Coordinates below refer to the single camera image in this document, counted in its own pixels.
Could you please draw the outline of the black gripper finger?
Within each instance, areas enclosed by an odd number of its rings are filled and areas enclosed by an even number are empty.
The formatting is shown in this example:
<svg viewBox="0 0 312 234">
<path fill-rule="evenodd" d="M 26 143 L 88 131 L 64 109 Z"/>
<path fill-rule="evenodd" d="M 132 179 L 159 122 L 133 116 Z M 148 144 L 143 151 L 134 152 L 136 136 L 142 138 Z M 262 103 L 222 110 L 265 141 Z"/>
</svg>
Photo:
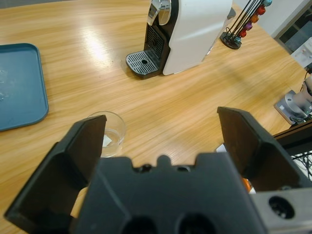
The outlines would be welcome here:
<svg viewBox="0 0 312 234">
<path fill-rule="evenodd" d="M 106 116 L 73 124 L 27 180 L 4 218 L 29 234 L 69 234 L 71 211 L 102 153 Z"/>
<path fill-rule="evenodd" d="M 218 107 L 217 113 L 228 154 L 257 192 L 312 186 L 286 150 L 249 112 Z"/>
</svg>

